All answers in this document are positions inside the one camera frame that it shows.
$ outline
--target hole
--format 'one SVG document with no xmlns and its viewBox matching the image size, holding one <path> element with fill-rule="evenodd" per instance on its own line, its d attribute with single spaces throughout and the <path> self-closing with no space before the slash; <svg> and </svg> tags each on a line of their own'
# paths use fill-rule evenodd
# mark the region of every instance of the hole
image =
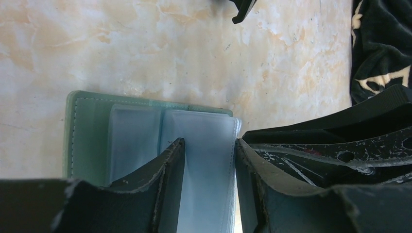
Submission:
<svg viewBox="0 0 412 233">
<path fill-rule="evenodd" d="M 349 163 L 355 158 L 355 155 L 350 152 L 345 152 L 338 155 L 338 159 L 344 163 Z"/>
<path fill-rule="evenodd" d="M 412 137 L 408 137 L 402 142 L 402 146 L 406 149 L 412 150 Z"/>
</svg>

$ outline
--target black fabric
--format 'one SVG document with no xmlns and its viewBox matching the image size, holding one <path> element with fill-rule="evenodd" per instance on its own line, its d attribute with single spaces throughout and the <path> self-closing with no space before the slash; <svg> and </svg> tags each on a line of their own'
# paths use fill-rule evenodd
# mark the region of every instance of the black fabric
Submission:
<svg viewBox="0 0 412 233">
<path fill-rule="evenodd" d="M 352 103 L 395 84 L 412 88 L 412 0 L 354 0 Z"/>
</svg>

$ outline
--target beige marble surface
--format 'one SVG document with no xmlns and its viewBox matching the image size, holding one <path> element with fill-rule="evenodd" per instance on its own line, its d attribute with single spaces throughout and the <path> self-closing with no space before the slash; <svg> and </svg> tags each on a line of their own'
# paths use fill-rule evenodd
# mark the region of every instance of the beige marble surface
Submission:
<svg viewBox="0 0 412 233">
<path fill-rule="evenodd" d="M 72 90 L 231 109 L 246 130 L 350 106 L 352 1 L 0 0 L 0 178 L 62 176 Z"/>
</svg>

